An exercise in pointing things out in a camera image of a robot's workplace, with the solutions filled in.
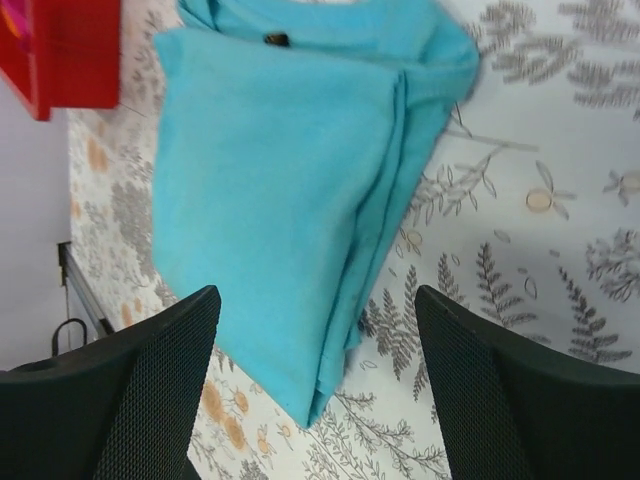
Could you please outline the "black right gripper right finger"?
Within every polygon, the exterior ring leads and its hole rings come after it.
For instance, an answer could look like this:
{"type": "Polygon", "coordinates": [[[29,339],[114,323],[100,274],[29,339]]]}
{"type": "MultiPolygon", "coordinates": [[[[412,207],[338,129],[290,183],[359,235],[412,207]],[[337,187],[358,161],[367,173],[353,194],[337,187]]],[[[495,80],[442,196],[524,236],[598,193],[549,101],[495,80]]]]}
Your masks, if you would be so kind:
{"type": "Polygon", "coordinates": [[[638,375],[540,345],[430,286],[415,308],[452,478],[638,478],[638,375]]]}

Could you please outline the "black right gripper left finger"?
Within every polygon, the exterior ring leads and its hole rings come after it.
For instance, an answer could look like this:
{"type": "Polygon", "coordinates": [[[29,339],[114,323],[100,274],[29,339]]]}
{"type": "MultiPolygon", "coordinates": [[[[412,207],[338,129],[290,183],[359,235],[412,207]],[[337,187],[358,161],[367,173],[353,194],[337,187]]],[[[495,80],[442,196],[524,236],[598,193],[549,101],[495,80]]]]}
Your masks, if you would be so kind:
{"type": "Polygon", "coordinates": [[[195,479],[187,456],[221,310],[207,286],[1,374],[4,479],[195,479]]]}

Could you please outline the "turquoise t shirt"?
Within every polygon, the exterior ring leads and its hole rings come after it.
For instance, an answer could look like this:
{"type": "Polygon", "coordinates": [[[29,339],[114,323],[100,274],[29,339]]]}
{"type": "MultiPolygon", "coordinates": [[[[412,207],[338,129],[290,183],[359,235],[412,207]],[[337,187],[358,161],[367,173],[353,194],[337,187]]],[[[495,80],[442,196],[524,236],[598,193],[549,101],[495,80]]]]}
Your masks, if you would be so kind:
{"type": "Polygon", "coordinates": [[[479,54],[436,1],[181,1],[152,257],[178,297],[219,289],[218,347],[301,427],[358,320],[479,54]]]}

